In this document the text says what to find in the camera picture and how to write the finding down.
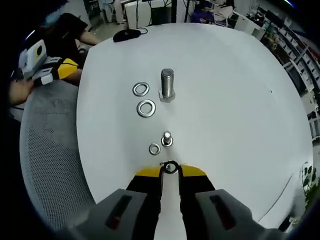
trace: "hand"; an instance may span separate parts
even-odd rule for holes
[[[13,80],[9,87],[9,102],[11,105],[18,105],[24,103],[34,87],[34,81],[27,81],[26,78],[22,80]]]

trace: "gray mesh chair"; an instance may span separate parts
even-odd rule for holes
[[[75,226],[95,204],[80,162],[78,88],[61,80],[33,90],[20,130],[21,169],[30,200],[53,230]]]

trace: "black shirt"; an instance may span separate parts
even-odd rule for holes
[[[81,66],[83,65],[83,60],[79,54],[75,39],[80,38],[87,26],[78,17],[70,13],[64,13],[54,26],[40,28],[34,34],[34,37],[36,37],[37,41],[43,39],[48,56],[69,58]]]

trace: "black computer mouse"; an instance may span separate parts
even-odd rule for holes
[[[126,41],[129,39],[135,39],[138,38],[141,35],[141,32],[136,29],[124,29],[121,31],[118,31],[114,36],[113,36],[113,41],[115,43],[117,42],[122,42]]]

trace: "white round table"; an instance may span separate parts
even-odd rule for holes
[[[143,166],[175,160],[206,172],[265,227],[289,213],[299,171],[313,161],[308,119],[300,96],[276,58],[253,36],[206,24],[148,27],[138,38],[108,39],[90,49],[77,101],[83,171],[96,203],[125,189]],[[162,102],[161,71],[174,70],[175,99]],[[133,86],[147,82],[146,96]],[[151,99],[154,115],[137,104]],[[159,155],[164,131],[171,147]],[[164,176],[155,239],[186,239],[178,175]]]

